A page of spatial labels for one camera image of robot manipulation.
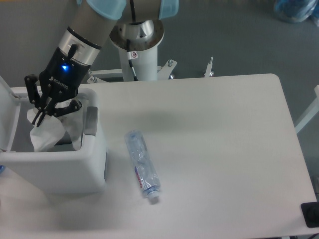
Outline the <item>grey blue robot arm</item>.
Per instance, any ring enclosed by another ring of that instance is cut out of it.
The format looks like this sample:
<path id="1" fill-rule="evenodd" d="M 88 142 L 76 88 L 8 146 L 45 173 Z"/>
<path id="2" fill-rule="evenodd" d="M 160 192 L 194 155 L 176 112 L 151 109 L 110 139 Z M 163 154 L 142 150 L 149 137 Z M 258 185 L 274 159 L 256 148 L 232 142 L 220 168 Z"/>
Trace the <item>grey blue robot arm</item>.
<path id="1" fill-rule="evenodd" d="M 158 60 L 147 56 L 164 36 L 162 20 L 179 10 L 177 0 L 80 0 L 79 8 L 46 68 L 25 77 L 34 126 L 45 117 L 74 113 L 78 88 L 107 40 L 118 48 L 125 81 L 158 78 Z"/>

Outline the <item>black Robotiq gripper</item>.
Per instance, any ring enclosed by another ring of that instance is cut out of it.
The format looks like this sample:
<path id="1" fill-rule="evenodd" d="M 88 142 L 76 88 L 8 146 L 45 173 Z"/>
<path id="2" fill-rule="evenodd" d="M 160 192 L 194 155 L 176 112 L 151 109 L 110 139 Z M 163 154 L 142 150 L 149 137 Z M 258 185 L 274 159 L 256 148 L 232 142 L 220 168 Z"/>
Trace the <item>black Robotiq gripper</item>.
<path id="1" fill-rule="evenodd" d="M 38 110 L 31 124 L 39 127 L 46 116 L 59 118 L 82 108 L 82 103 L 72 99 L 68 106 L 56 108 L 55 104 L 74 98 L 90 66 L 76 61 L 73 57 L 78 46 L 72 46 L 68 53 L 56 48 L 46 68 L 39 74 L 42 95 L 37 89 L 38 77 L 34 74 L 25 76 L 25 86 L 30 103 Z"/>

